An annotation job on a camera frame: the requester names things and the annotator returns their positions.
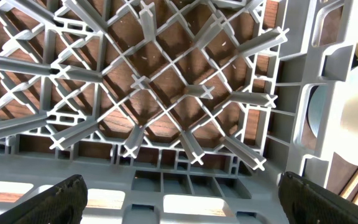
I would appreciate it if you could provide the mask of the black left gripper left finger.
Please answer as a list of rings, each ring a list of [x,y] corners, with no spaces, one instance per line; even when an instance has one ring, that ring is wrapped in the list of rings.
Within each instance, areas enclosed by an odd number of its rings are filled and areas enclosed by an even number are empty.
[[[77,224],[88,203],[88,188],[75,174],[0,214],[0,224]]]

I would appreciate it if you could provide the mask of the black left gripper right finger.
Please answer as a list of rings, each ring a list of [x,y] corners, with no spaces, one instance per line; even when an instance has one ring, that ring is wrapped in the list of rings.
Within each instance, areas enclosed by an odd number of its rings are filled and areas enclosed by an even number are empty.
[[[358,205],[294,172],[282,175],[278,197],[290,223],[358,224]]]

